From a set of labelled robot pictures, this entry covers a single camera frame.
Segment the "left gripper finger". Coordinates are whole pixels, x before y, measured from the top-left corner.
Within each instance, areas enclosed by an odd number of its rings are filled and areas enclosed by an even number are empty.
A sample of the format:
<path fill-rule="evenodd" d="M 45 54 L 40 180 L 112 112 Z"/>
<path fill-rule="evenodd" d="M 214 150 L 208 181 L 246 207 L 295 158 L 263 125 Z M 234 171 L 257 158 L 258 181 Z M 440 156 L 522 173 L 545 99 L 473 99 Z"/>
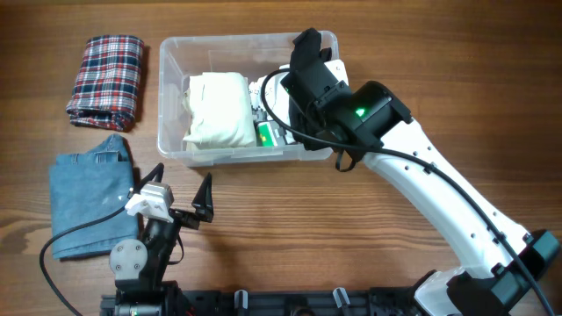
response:
<path fill-rule="evenodd" d="M 212 181 L 212 174 L 208 173 L 199 186 L 198 192 L 191 202 L 191 205 L 194 208 L 203 210 L 213 209 Z"/>
<path fill-rule="evenodd" d="M 138 190 L 141 190 L 148 182 L 153 181 L 160 183 L 164 172 L 164 164 L 159 162 L 146 176 L 138 183 Z"/>

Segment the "black garment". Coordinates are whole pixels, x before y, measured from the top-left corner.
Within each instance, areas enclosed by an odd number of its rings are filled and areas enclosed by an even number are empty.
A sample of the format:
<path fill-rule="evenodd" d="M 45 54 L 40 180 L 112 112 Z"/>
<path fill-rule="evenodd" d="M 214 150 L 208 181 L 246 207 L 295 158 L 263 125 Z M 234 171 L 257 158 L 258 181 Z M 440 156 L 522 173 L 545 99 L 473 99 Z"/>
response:
<path fill-rule="evenodd" d="M 321 34 L 314 28 L 303 31 L 292 43 L 294 48 L 289 67 L 292 71 L 306 68 L 315 61 L 326 62 L 332 59 L 332 49 L 321 48 Z"/>

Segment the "cream cloth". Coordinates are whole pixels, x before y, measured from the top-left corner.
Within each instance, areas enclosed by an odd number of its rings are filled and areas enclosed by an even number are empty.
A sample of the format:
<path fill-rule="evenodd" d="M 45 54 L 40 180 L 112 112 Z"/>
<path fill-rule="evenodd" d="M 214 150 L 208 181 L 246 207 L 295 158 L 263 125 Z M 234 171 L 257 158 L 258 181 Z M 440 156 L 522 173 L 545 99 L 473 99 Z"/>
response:
<path fill-rule="evenodd" d="M 236 72 L 204 72 L 186 91 L 191 125 L 184 141 L 198 150 L 255 147 L 249 85 Z"/>

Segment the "white printed t-shirt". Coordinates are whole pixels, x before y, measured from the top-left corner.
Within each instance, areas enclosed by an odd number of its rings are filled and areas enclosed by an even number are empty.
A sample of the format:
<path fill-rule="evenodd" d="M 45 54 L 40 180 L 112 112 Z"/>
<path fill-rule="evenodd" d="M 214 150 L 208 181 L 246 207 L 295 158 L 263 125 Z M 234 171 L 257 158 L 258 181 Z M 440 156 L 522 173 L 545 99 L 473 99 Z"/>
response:
<path fill-rule="evenodd" d="M 266 85 L 265 98 L 271 111 L 286 125 L 290 125 L 289 95 L 281 85 L 286 73 L 273 76 Z M 265 77 L 249 84 L 251 111 L 256 128 L 257 145 L 259 147 L 283 147 L 294 145 L 296 140 L 291 132 L 283 128 L 266 111 L 262 99 L 261 88 Z"/>

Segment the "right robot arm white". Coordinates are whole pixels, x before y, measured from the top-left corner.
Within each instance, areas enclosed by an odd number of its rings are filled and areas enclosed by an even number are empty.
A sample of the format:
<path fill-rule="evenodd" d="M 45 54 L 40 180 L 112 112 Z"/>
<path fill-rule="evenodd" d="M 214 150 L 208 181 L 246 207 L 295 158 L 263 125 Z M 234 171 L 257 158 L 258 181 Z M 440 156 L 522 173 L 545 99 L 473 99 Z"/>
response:
<path fill-rule="evenodd" d="M 502 214 L 436 150 L 410 110 L 383 84 L 359 90 L 321 61 L 286 69 L 282 86 L 315 140 L 345 150 L 402 193 L 444 237 L 459 266 L 430 273 L 413 300 L 430 315 L 507 315 L 558 255 L 550 232 Z"/>

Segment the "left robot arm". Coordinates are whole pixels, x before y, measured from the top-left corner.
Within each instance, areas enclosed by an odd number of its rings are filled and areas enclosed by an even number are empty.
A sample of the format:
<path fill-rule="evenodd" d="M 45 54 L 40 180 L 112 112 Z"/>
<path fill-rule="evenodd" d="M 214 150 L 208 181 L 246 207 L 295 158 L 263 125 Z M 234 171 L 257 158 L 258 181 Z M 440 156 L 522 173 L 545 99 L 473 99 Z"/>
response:
<path fill-rule="evenodd" d="M 137 239 L 118 242 L 110 253 L 110 268 L 115 277 L 116 294 L 103 297 L 102 315 L 195 315 L 196 309 L 176 281 L 164 281 L 175 246 L 182 246 L 183 228 L 199 229 L 214 216 L 212 176 L 206 175 L 193 198 L 192 212 L 174 208 L 171 188 L 162 182 L 163 164 L 158 164 L 128 193 L 125 211 L 148 222 Z"/>

